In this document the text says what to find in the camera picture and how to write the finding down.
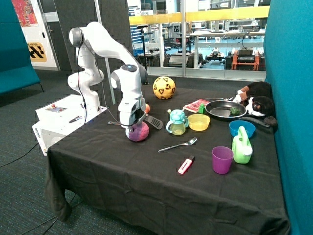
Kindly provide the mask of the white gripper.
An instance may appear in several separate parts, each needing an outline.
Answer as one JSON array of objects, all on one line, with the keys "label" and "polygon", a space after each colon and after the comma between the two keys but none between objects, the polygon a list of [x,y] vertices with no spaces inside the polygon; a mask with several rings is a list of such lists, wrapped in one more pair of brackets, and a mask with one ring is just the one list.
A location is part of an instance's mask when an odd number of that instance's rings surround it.
[{"label": "white gripper", "polygon": [[140,96],[135,99],[122,98],[118,111],[120,112],[120,123],[122,127],[131,127],[146,117],[145,98]]}]

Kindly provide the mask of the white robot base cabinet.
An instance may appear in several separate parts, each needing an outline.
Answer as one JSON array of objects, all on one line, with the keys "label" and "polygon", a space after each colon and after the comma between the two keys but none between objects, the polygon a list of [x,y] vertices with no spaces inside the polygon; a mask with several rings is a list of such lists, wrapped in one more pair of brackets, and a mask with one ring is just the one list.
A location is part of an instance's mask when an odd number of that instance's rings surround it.
[{"label": "white robot base cabinet", "polygon": [[107,108],[93,106],[85,109],[83,98],[71,94],[36,110],[39,121],[32,126],[43,155],[48,149]]}]

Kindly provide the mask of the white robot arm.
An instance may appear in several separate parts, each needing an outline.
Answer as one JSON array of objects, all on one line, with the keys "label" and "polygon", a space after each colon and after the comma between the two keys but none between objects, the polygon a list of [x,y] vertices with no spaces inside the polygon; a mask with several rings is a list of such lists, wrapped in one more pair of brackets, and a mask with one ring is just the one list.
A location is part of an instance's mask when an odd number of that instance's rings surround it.
[{"label": "white robot arm", "polygon": [[146,103],[141,87],[148,78],[146,69],[98,22],[91,22],[86,27],[73,28],[69,33],[69,39],[76,47],[77,64],[83,71],[70,75],[67,82],[86,103],[87,114],[96,113],[100,109],[98,93],[90,89],[104,79],[104,74],[99,70],[95,60],[95,55],[99,55],[119,59],[124,63],[110,75],[112,87],[122,92],[122,100],[118,106],[121,126],[130,129],[137,122],[143,121]]}]

